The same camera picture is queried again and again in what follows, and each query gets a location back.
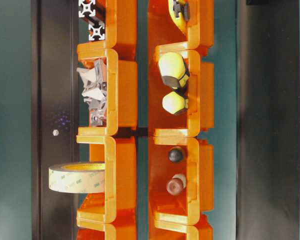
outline screw head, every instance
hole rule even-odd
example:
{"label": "screw head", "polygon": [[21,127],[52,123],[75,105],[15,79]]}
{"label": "screw head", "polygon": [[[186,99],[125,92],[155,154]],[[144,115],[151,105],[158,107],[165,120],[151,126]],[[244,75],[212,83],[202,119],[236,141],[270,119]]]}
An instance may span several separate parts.
{"label": "screw head", "polygon": [[53,130],[52,132],[53,136],[58,136],[59,135],[59,131],[57,129]]}

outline black cap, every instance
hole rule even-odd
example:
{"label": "black cap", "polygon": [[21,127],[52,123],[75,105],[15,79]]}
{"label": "black cap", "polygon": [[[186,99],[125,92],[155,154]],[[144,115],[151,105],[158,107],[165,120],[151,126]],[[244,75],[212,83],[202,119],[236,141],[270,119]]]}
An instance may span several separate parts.
{"label": "black cap", "polygon": [[175,146],[169,151],[169,160],[173,163],[178,163],[185,158],[184,150],[179,147]]}

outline black panel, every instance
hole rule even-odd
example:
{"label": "black panel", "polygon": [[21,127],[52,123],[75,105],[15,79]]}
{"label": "black panel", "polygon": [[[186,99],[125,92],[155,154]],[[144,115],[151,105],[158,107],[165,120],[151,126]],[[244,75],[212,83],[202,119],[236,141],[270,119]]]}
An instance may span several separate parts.
{"label": "black panel", "polygon": [[299,239],[298,3],[238,8],[239,240]]}
{"label": "black panel", "polygon": [[74,239],[77,196],[49,190],[48,169],[79,160],[78,0],[33,1],[32,14],[33,239]]}

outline double-sided tape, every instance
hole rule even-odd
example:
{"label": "double-sided tape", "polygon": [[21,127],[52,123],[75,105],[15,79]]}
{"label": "double-sided tape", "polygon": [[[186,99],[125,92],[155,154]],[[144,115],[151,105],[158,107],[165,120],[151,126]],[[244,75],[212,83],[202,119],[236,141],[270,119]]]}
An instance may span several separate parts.
{"label": "double-sided tape", "polygon": [[66,163],[49,167],[49,188],[72,194],[103,193],[105,164],[100,162]]}

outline stacked bin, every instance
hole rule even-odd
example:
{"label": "stacked bin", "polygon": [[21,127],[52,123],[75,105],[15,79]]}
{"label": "stacked bin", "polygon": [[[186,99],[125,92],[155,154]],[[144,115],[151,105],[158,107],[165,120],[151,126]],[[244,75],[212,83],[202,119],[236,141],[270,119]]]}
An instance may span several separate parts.
{"label": "stacked bin", "polygon": [[137,0],[99,0],[105,8],[105,39],[79,44],[87,69],[103,59],[107,75],[105,126],[81,126],[76,138],[89,144],[89,161],[105,163],[105,189],[88,194],[77,210],[77,239],[136,239],[136,143],[116,136],[138,125]]}
{"label": "stacked bin", "polygon": [[[214,127],[214,65],[201,60],[214,44],[214,1],[185,2],[190,15],[185,34],[172,21],[168,0],[148,5],[149,239],[154,240],[213,239],[202,213],[214,208],[214,149],[197,136]],[[171,89],[163,84],[158,62],[168,52],[182,55],[190,73],[188,109],[181,115],[162,107]],[[182,162],[169,161],[174,146],[186,149]],[[178,196],[166,189],[175,174],[184,174],[187,182]]]}

